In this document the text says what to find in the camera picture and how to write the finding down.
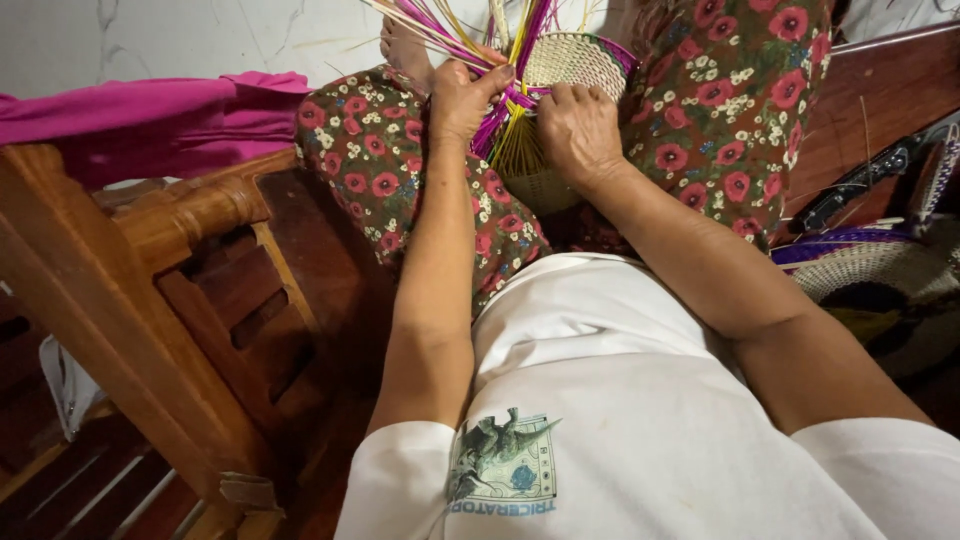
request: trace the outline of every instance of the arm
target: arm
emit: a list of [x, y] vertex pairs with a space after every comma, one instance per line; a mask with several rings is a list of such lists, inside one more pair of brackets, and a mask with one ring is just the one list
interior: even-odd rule
[[540, 125], [555, 168], [697, 316], [731, 341], [778, 428], [789, 434], [871, 416], [932, 424], [853, 335], [768, 257], [623, 159], [616, 106], [602, 90], [555, 88], [540, 104]]
[[513, 77], [509, 66], [475, 83], [462, 63], [448, 61], [437, 69], [423, 203], [403, 262], [368, 434], [413, 420], [456, 429], [463, 418], [473, 377], [475, 235], [464, 158], [487, 103]]

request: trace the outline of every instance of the t-shirt sleeve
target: t-shirt sleeve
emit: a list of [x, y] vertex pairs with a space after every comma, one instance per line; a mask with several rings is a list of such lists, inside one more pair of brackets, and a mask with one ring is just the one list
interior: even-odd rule
[[335, 540], [422, 540], [445, 507], [456, 432], [402, 422], [370, 434], [353, 455]]
[[893, 418], [826, 422], [791, 437], [890, 540], [955, 539], [960, 530], [960, 441]]

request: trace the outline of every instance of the person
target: person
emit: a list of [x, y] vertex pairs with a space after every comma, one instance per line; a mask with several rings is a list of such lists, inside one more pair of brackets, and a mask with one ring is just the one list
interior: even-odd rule
[[955, 537], [960, 441], [764, 253], [827, 2], [675, 13], [623, 122], [554, 86], [540, 141], [586, 201], [553, 226], [468, 149], [514, 69], [383, 35], [389, 64], [298, 115], [302, 165], [399, 276], [337, 538]]

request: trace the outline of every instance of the foot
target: foot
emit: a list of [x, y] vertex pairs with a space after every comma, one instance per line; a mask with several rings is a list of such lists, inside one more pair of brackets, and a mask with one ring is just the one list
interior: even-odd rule
[[383, 58], [430, 92], [433, 89], [433, 64], [426, 56], [423, 38], [386, 16], [383, 17], [380, 37], [380, 53]]

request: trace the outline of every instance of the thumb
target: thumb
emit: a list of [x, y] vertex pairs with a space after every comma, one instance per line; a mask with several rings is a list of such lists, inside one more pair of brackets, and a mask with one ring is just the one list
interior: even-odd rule
[[510, 87], [515, 78], [516, 68], [505, 64], [492, 69], [474, 84], [483, 89], [489, 99]]

